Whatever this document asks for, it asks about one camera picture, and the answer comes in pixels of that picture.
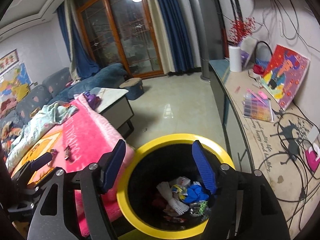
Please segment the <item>blue plastic bag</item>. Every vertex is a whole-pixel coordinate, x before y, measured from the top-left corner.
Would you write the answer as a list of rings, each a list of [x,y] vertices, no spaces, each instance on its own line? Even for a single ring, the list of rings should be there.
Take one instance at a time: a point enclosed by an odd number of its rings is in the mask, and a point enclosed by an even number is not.
[[[187,188],[187,195],[183,199],[185,204],[191,204],[195,202],[207,201],[209,198],[202,188],[202,185],[195,181]]]

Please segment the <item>green dark snack wrapper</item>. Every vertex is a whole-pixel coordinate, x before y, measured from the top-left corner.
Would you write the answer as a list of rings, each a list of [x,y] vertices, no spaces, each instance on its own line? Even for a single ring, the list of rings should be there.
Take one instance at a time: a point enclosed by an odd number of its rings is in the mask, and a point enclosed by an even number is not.
[[[189,214],[191,217],[206,216],[210,212],[207,200],[201,200],[199,202],[193,202],[189,205]]]

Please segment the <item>white foam net sleeve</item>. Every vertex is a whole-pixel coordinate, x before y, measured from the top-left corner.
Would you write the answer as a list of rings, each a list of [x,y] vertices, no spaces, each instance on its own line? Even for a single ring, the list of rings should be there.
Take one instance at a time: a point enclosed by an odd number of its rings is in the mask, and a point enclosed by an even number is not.
[[[167,181],[161,182],[157,185],[157,190],[161,194],[161,196],[168,202],[169,206],[178,214],[183,215],[185,212],[189,210],[189,206],[176,200],[173,197],[170,185]]]

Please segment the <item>yellow white snack bag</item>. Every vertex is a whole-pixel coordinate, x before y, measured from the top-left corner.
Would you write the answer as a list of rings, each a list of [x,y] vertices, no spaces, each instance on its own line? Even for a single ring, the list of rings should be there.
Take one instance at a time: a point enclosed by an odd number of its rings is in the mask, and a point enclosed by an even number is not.
[[[178,184],[174,184],[172,185],[171,187],[171,191],[173,193],[176,193],[178,194],[178,196],[182,199],[184,199],[188,193],[187,193],[187,188],[186,187],[183,187],[182,185],[178,185]]]

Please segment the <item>yellow rimmed black trash bin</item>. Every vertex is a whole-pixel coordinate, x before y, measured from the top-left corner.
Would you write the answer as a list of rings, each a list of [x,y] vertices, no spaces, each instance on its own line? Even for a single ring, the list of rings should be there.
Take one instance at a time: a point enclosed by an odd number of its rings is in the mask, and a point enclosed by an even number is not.
[[[218,164],[233,166],[228,153],[205,137],[170,134],[135,151],[118,184],[117,202],[137,233],[155,239],[199,239],[217,190],[207,189],[193,158],[198,141]]]

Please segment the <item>pink cartoon fleece blanket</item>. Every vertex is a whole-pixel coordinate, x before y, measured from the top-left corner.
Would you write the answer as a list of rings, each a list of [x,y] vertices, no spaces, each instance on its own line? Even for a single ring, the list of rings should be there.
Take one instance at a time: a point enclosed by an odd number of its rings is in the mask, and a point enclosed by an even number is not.
[[[114,186],[103,192],[101,167],[123,137],[89,106],[84,94],[69,104],[78,111],[42,136],[11,172],[17,187],[30,191],[24,199],[31,212],[27,237],[116,239],[111,222],[121,213],[117,183],[134,151],[125,142],[126,153]],[[52,154],[52,161],[31,171],[30,163],[46,152]]]

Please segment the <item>white top coffee table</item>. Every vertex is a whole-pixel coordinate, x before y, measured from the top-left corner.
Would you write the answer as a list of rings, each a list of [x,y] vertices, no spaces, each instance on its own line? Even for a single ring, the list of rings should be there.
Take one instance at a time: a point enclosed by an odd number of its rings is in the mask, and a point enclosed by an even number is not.
[[[125,139],[134,131],[131,122],[134,112],[126,97],[128,92],[126,89],[99,87],[90,90],[91,94],[101,99],[95,111],[107,119]]]

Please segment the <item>blue grey sofa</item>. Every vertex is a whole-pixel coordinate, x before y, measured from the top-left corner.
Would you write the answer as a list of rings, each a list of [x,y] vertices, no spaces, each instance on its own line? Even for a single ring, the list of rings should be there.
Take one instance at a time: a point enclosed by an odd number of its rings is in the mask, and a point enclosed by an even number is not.
[[[72,81],[69,68],[63,68],[48,76],[40,85],[36,85],[21,100],[7,99],[1,102],[1,127],[13,122],[22,128],[30,120],[30,114],[37,108],[56,101],[70,102],[74,94],[90,91],[95,87],[118,88],[125,81],[127,71],[121,63],[111,64],[92,77],[67,86]]]

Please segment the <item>china map poster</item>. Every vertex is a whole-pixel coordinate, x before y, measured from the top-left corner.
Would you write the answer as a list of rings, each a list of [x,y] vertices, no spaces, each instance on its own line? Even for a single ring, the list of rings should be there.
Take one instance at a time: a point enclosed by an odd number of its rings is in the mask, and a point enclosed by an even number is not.
[[[21,101],[29,92],[32,81],[24,63],[19,63],[1,75],[1,102],[7,99]]]

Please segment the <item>small round footstool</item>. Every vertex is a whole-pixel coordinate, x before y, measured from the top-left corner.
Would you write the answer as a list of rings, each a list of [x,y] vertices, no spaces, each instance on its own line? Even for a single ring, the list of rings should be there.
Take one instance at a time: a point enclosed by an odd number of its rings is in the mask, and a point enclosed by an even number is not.
[[[125,89],[128,92],[126,97],[128,100],[136,100],[144,94],[143,82],[140,77],[134,77],[126,80],[119,86],[120,89]]]

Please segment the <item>left blue curtain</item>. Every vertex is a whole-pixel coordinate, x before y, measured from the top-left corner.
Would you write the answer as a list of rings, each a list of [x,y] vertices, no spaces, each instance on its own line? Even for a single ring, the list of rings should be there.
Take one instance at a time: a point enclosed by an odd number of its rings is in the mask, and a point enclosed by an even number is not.
[[[99,65],[91,59],[79,34],[72,0],[65,0],[56,10],[63,40],[70,60],[71,79],[82,80],[99,72]]]

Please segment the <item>blue curtain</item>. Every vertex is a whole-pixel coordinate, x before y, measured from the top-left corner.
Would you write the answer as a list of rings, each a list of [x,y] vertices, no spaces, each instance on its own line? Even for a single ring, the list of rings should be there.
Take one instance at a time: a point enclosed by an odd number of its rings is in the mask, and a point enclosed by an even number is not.
[[[65,0],[56,10],[63,40],[70,60],[71,79],[82,80],[99,72],[99,65],[91,59],[79,34],[72,0]]]
[[[193,55],[178,0],[147,0],[147,4],[164,74],[191,72]]]

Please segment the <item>pink small device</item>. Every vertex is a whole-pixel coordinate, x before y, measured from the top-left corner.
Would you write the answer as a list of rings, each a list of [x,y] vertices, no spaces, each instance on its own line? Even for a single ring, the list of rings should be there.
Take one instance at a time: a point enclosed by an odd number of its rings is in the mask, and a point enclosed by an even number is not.
[[[311,171],[316,172],[320,162],[319,146],[313,143],[313,145],[306,150],[305,157]]]

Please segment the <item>right blue curtain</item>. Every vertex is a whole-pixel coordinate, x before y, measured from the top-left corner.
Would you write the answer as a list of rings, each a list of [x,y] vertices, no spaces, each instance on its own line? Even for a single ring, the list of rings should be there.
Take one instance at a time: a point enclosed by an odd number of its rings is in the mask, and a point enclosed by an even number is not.
[[[178,0],[147,0],[147,4],[164,74],[191,72],[193,55]]]

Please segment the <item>wooden glass sliding door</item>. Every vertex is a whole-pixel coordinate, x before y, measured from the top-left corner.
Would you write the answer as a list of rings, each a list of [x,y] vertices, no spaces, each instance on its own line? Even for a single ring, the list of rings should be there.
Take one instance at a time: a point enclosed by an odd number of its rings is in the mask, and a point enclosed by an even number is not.
[[[164,74],[147,0],[74,0],[91,58],[100,67],[121,63],[130,77]]]

